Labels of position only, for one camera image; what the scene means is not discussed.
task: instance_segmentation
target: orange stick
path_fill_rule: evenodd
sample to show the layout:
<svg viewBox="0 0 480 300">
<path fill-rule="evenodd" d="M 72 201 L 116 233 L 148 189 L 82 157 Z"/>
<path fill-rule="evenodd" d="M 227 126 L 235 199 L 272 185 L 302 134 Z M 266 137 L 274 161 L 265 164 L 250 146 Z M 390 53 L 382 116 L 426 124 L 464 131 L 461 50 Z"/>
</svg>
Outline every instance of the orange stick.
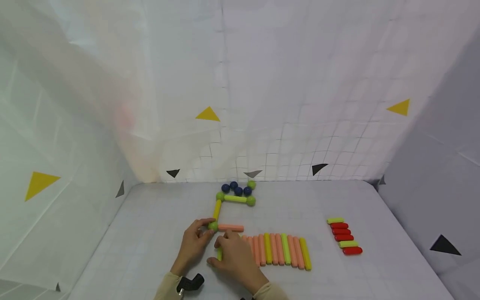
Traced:
<svg viewBox="0 0 480 300">
<path fill-rule="evenodd" d="M 252 255 L 255 258 L 255 249 L 253 248 L 253 238 L 248 237 L 247 240 L 248 240 L 248 243 L 250 244 L 250 249 L 252 251 Z"/>
<path fill-rule="evenodd" d="M 298 264 L 297 260 L 297 252 L 295 251 L 295 244 L 293 243 L 293 237 L 291 235 L 287 235 L 288 240 L 288 248 L 290 249 L 290 258 L 292 260 L 292 267 L 296 268 Z"/>
<path fill-rule="evenodd" d="M 260 243 L 260 265 L 265 266 L 267 264 L 267 258 L 265 256 L 265 241 L 263 234 L 258 236 L 258 241 Z"/>
<path fill-rule="evenodd" d="M 275 234 L 276 247 L 278 251 L 278 264 L 285 265 L 285 257 L 283 256 L 282 237 L 279 233 Z"/>
<path fill-rule="evenodd" d="M 272 264 L 278 264 L 278 250 L 276 247 L 275 233 L 270 233 L 270 245 L 272 246 Z"/>
<path fill-rule="evenodd" d="M 233 232 L 243 232 L 242 225 L 232 225 L 232 224 L 218 224 L 218 231 L 227 231 L 231 230 Z"/>
<path fill-rule="evenodd" d="M 293 243 L 295 244 L 295 252 L 297 253 L 297 261 L 299 264 L 299 269 L 305 269 L 305 262 L 303 261 L 303 255 L 301 253 L 300 240 L 298 237 L 293 237 Z"/>
<path fill-rule="evenodd" d="M 260 245 L 258 243 L 258 236 L 253 237 L 253 249 L 255 250 L 255 263 L 257 267 L 260 266 Z"/>
</svg>

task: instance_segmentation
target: white floor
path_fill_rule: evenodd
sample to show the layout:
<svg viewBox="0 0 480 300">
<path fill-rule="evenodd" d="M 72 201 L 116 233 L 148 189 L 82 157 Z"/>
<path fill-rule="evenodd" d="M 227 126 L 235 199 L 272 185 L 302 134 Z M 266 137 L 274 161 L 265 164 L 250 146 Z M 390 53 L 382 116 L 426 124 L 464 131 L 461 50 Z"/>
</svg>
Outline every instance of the white floor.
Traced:
<svg viewBox="0 0 480 300">
<path fill-rule="evenodd" d="M 221 184 L 143 184 L 132 189 L 69 300 L 151 300 L 170 269 L 183 231 L 196 218 L 210 217 Z M 224 203 L 219 221 L 241 224 L 245 234 L 303 236 L 312 271 L 262 267 L 291 299 L 453 299 L 408 238 L 375 189 L 362 181 L 259 182 L 255 207 Z M 341 216 L 363 248 L 346 257 L 325 220 Z M 205 283 L 195 299 L 249 299 L 241 287 L 205 263 L 213 243 L 189 273 Z"/>
</svg>

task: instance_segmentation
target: magnetic ball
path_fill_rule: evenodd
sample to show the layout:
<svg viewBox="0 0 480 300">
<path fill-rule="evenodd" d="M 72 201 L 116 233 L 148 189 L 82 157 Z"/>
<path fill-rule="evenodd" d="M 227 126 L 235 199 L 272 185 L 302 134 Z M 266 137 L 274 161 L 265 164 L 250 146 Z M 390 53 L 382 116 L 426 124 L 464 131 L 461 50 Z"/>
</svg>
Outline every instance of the magnetic ball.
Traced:
<svg viewBox="0 0 480 300">
<path fill-rule="evenodd" d="M 247 186 L 248 186 L 249 188 L 251 188 L 252 191 L 253 191 L 253 190 L 255 190 L 255 187 L 257 186 L 257 183 L 256 183 L 255 181 L 253 181 L 253 180 L 249 180 L 249 181 L 247 182 Z"/>
<path fill-rule="evenodd" d="M 230 192 L 230 186 L 226 183 L 224 185 L 222 185 L 222 192 L 229 193 Z"/>
<path fill-rule="evenodd" d="M 248 187 L 248 186 L 245 187 L 245 188 L 243 189 L 243 194 L 244 194 L 245 196 L 250 196 L 250 195 L 252 194 L 252 188 L 251 188 L 251 187 Z"/>
<path fill-rule="evenodd" d="M 241 196 L 243 194 L 243 189 L 238 186 L 235 188 L 234 192 L 236 196 Z"/>
<path fill-rule="evenodd" d="M 222 192 L 216 193 L 215 200 L 220 199 L 222 202 L 225 200 L 225 194 Z"/>
<path fill-rule="evenodd" d="M 232 181 L 230 183 L 230 188 L 232 189 L 232 191 L 234 191 L 238 186 L 239 184 L 236 181 Z"/>
<path fill-rule="evenodd" d="M 255 197 L 253 197 L 253 196 L 248 196 L 247 197 L 247 205 L 248 206 L 255 206 L 256 202 L 257 202 L 257 200 L 255 199 Z"/>
<path fill-rule="evenodd" d="M 208 223 L 208 229 L 217 232 L 218 231 L 218 222 Z"/>
</svg>

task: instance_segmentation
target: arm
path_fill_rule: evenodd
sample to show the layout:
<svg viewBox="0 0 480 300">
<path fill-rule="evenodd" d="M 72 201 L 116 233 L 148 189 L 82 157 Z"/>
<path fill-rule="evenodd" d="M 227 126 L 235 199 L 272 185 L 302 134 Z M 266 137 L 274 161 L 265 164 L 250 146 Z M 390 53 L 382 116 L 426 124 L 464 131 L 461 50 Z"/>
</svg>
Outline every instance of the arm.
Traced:
<svg viewBox="0 0 480 300">
<path fill-rule="evenodd" d="M 162 280 L 162 283 L 156 291 L 154 300 L 180 300 L 181 296 L 177 293 L 177 285 L 190 266 L 200 257 L 202 257 L 205 247 L 213 237 L 214 232 L 208 230 L 205 233 L 200 230 L 202 226 L 215 221 L 214 218 L 195 220 L 190 227 L 183 233 L 179 254 L 173 263 L 170 272 Z"/>
<path fill-rule="evenodd" d="M 215 248 L 222 247 L 223 259 L 208 258 L 207 262 L 237 280 L 256 300 L 288 300 L 282 289 L 270 283 L 252 255 L 250 246 L 237 233 L 228 230 L 223 237 L 218 237 Z"/>
</svg>

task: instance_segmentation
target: beige sleeve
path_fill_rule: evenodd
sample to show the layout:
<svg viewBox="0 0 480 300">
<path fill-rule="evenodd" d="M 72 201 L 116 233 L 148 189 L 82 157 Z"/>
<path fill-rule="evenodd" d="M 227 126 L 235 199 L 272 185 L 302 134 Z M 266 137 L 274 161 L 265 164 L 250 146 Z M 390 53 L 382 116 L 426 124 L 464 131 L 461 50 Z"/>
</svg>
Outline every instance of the beige sleeve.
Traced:
<svg viewBox="0 0 480 300">
<path fill-rule="evenodd" d="M 285 292 L 276 284 L 267 283 L 253 296 L 255 300 L 288 300 Z"/>
<path fill-rule="evenodd" d="M 177 293 L 177 285 L 180 283 L 180 277 L 168 272 L 156 290 L 154 300 L 180 300 Z"/>
</svg>

